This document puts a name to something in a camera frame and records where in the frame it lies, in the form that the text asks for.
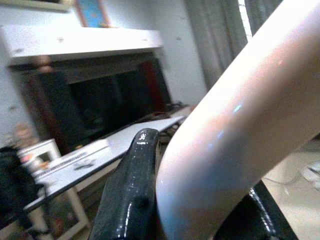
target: gray curtain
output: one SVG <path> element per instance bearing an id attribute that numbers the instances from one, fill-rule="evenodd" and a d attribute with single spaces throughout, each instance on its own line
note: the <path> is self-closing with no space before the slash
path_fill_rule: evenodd
<path id="1" fill-rule="evenodd" d="M 185 0 L 210 89 L 247 44 L 237 0 Z"/>
<path id="2" fill-rule="evenodd" d="M 245 0 L 244 2 L 253 36 L 282 0 Z"/>

